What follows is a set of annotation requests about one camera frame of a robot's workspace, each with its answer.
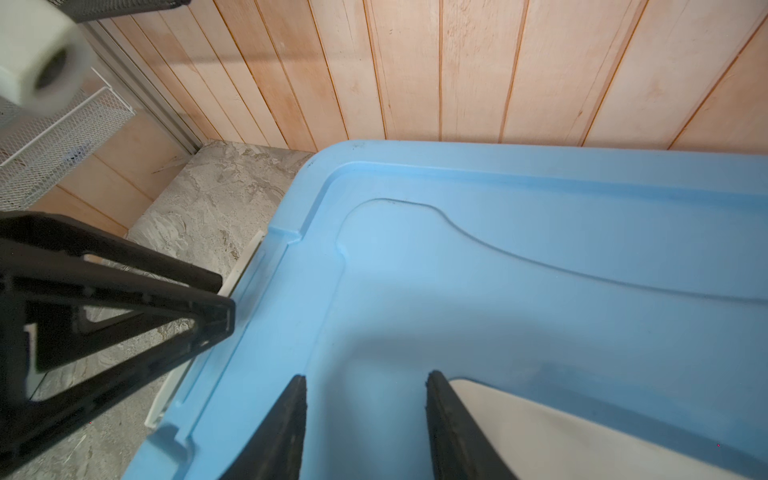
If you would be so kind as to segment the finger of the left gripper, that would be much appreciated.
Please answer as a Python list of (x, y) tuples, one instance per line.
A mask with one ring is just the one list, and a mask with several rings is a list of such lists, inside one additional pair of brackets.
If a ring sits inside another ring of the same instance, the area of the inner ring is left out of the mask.
[(217, 293), (220, 274), (132, 243), (59, 214), (11, 211), (1, 214), (1, 237), (70, 256), (97, 257), (156, 274), (192, 288)]
[[(95, 255), (1, 242), (1, 471), (10, 474), (234, 331), (235, 303)], [(176, 320), (191, 327), (43, 400), (25, 391), (26, 326), (51, 371)]]

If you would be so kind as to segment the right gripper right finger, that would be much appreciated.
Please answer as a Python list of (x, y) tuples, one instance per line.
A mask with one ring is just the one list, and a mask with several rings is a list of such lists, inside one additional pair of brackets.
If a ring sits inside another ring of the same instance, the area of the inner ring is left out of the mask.
[(446, 377), (428, 375), (426, 417), (435, 479), (516, 479)]

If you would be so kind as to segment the blue plastic bin lid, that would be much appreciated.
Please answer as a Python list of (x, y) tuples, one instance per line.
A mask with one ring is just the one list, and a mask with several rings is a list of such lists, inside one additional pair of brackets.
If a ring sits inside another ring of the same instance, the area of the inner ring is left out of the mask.
[(297, 375), (302, 478), (429, 478), (436, 370), (516, 475), (767, 475), (761, 155), (343, 142), (232, 297), (127, 478), (220, 477)]

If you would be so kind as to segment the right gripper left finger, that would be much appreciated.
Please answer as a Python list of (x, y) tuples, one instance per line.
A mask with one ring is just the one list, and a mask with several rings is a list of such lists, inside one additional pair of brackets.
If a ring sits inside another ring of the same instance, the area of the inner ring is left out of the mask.
[(306, 377), (295, 375), (221, 479), (298, 479), (306, 417)]

